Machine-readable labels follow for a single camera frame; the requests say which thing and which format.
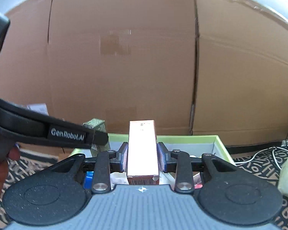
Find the large brown cardboard box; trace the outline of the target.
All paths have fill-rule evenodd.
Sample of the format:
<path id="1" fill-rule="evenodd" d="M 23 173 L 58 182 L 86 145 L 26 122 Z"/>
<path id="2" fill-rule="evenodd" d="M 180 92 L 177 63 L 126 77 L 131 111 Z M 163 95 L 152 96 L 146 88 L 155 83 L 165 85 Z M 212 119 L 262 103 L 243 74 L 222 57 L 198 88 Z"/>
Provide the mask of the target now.
<path id="1" fill-rule="evenodd" d="M 27 0 L 7 13 L 0 98 L 111 133 L 252 145 L 288 133 L 288 21 L 253 0 Z"/>

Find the blue white small box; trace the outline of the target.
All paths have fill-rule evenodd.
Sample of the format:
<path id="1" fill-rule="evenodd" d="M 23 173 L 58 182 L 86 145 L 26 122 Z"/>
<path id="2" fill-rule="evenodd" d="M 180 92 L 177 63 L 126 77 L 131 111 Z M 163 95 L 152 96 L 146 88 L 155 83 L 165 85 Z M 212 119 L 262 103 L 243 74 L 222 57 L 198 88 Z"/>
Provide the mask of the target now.
<path id="1" fill-rule="evenodd" d="M 93 177 L 94 172 L 93 171 L 87 171 L 85 174 L 84 182 L 83 182 L 83 188 L 90 190 L 93 183 Z"/>

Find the olive green small box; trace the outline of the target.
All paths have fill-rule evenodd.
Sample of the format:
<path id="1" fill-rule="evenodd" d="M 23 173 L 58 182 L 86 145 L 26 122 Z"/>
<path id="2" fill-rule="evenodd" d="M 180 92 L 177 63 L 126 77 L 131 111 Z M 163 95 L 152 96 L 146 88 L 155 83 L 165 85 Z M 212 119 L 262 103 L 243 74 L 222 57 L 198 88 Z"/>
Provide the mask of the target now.
<path id="1" fill-rule="evenodd" d="M 105 121 L 103 119 L 93 118 L 90 121 L 84 122 L 83 125 L 94 130 L 107 133 Z M 97 157 L 98 153 L 108 150 L 110 150 L 109 141 L 105 145 L 93 144 L 90 149 L 90 156 Z"/>

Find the patterned black rug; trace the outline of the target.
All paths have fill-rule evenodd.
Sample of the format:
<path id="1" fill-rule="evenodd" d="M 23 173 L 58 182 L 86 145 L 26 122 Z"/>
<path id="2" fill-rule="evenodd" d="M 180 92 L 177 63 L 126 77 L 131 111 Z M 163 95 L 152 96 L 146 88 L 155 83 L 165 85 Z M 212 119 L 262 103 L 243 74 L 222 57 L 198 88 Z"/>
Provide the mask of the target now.
<path id="1" fill-rule="evenodd" d="M 20 181 L 26 177 L 35 174 L 60 160 L 69 156 L 70 151 L 63 151 L 57 149 L 54 152 L 50 148 L 46 148 L 44 153 L 32 151 L 29 149 L 22 149 L 20 151 L 20 159 L 17 161 L 9 161 L 9 172 L 6 180 L 4 181 L 2 193 L 16 181 Z M 279 169 L 277 169 L 274 160 L 269 152 L 262 152 L 255 156 L 254 160 L 251 160 L 252 154 L 245 153 L 241 156 L 237 156 L 233 160 L 235 162 L 244 161 L 245 163 L 240 166 L 241 169 L 256 175 L 262 179 L 269 181 L 273 185 L 278 184 Z M 6 212 L 2 207 L 2 201 L 0 200 L 0 229 L 4 229 L 9 223 Z M 282 201 L 282 210 L 275 219 L 275 224 L 281 229 L 288 229 L 288 198 L 284 197 Z"/>

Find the brown white carton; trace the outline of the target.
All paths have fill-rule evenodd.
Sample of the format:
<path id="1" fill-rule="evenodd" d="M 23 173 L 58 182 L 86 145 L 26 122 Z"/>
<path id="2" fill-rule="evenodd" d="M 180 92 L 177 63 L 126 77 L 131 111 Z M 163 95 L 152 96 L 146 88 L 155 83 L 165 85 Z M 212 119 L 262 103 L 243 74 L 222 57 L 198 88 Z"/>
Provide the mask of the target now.
<path id="1" fill-rule="evenodd" d="M 126 167 L 130 185 L 159 184 L 156 128 L 153 120 L 129 122 Z"/>

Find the white shipping label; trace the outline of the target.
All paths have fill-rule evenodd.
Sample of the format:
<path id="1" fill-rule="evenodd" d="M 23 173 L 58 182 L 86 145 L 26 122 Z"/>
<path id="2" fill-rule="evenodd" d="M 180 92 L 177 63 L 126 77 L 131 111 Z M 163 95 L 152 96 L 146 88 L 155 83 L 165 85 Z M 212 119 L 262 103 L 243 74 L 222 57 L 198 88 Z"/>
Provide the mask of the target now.
<path id="1" fill-rule="evenodd" d="M 47 105 L 45 103 L 28 104 L 26 108 L 40 114 L 49 115 Z"/>

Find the green storage box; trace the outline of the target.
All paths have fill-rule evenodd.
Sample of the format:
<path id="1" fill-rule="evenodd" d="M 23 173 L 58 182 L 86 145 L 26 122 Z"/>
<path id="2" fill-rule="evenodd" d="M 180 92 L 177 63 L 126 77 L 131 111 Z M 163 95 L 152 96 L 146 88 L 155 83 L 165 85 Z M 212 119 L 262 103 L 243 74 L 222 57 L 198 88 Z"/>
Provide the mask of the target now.
<path id="1" fill-rule="evenodd" d="M 128 135 L 109 134 L 110 149 L 118 150 L 123 142 L 128 142 Z M 157 136 L 157 142 L 163 142 L 168 150 L 178 149 L 187 152 L 190 156 L 201 157 L 203 153 L 214 154 L 217 157 L 235 165 L 230 154 L 224 147 L 217 135 L 208 136 Z M 82 153 L 86 157 L 92 157 L 89 149 L 74 149 L 69 156 Z M 111 186 L 116 184 L 128 184 L 126 172 L 114 172 L 110 174 Z M 159 184 L 168 184 L 174 189 L 174 177 L 167 173 L 160 172 Z"/>

